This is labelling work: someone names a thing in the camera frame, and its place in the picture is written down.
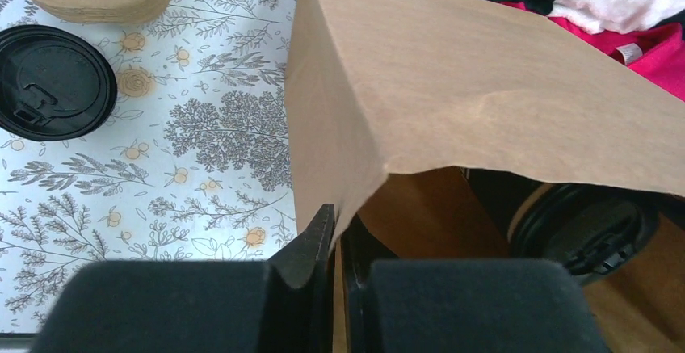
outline printed leaf pattern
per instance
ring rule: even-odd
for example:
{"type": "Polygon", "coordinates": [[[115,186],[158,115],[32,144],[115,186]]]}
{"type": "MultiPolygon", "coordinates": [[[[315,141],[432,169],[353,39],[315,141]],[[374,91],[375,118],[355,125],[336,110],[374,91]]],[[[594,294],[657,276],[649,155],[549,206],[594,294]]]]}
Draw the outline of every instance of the printed leaf pattern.
{"type": "Polygon", "coordinates": [[[96,159],[77,153],[69,162],[62,162],[68,170],[56,170],[53,165],[42,161],[32,161],[23,169],[10,172],[8,182],[21,182],[23,186],[37,183],[48,191],[63,191],[74,186],[81,189],[81,194],[101,194],[105,197],[117,195],[124,191],[122,185],[138,183],[150,186],[145,179],[149,173],[134,163],[111,159],[102,164],[96,159]]]}
{"type": "Polygon", "coordinates": [[[170,112],[165,138],[174,155],[196,149],[207,171],[252,169],[265,191],[292,187],[284,91],[256,96],[238,90],[221,97],[222,107],[190,99],[170,112]]]}
{"type": "Polygon", "coordinates": [[[35,332],[93,261],[250,260],[294,238],[283,85],[295,4],[172,0],[152,23],[117,27],[0,0],[2,28],[82,37],[118,86],[87,136],[0,130],[0,333],[35,332]]]}
{"type": "Polygon", "coordinates": [[[109,246],[97,229],[90,229],[90,209],[71,194],[51,195],[29,216],[27,208],[0,212],[0,256],[19,252],[23,267],[14,277],[15,296],[4,300],[12,313],[40,307],[62,290],[73,268],[105,260],[109,246]]]}
{"type": "Polygon", "coordinates": [[[242,206],[222,203],[218,195],[212,195],[205,206],[198,199],[188,198],[184,204],[170,202],[162,197],[150,202],[148,210],[155,216],[168,216],[173,222],[206,222],[204,230],[220,228],[228,221],[233,229],[247,228],[260,218],[260,211],[279,202],[284,196],[267,202],[262,199],[250,198],[246,193],[236,191],[237,200],[242,206]]]}

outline brown paper bag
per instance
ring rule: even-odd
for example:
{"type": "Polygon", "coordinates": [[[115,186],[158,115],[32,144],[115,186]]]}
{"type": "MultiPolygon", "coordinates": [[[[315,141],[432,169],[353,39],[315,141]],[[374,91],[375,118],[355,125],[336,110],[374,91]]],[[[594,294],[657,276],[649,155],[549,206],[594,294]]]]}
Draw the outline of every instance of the brown paper bag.
{"type": "MultiPolygon", "coordinates": [[[[333,203],[336,237],[359,212],[400,256],[506,254],[454,166],[685,195],[685,103],[492,2],[298,0],[285,89],[298,225],[333,203]]],[[[647,299],[666,283],[685,297],[672,237],[661,280],[640,275],[661,259],[638,256],[624,267],[636,277],[588,288],[608,339],[640,330],[628,350],[683,348],[682,302],[647,299]]]]}

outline black coffee cup lid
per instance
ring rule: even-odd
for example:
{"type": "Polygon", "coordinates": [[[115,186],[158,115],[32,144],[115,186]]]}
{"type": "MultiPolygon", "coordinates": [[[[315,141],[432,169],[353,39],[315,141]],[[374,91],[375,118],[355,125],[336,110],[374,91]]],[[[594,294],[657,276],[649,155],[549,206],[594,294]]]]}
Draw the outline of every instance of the black coffee cup lid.
{"type": "Polygon", "coordinates": [[[82,137],[116,103],[116,77],[105,57],[54,27],[0,32],[0,79],[0,127],[32,141],[82,137]]]}

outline floral tablecloth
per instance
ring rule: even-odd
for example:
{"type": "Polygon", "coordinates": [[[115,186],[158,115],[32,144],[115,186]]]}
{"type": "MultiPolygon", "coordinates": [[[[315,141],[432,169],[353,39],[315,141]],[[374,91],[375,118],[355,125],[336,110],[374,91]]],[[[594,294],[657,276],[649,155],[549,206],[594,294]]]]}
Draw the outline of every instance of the floral tablecloth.
{"type": "Polygon", "coordinates": [[[155,22],[118,27],[0,0],[3,28],[83,37],[120,88],[84,138],[0,130],[0,333],[37,331],[91,261],[267,258],[295,236],[283,88],[295,4],[172,0],[155,22]]]}

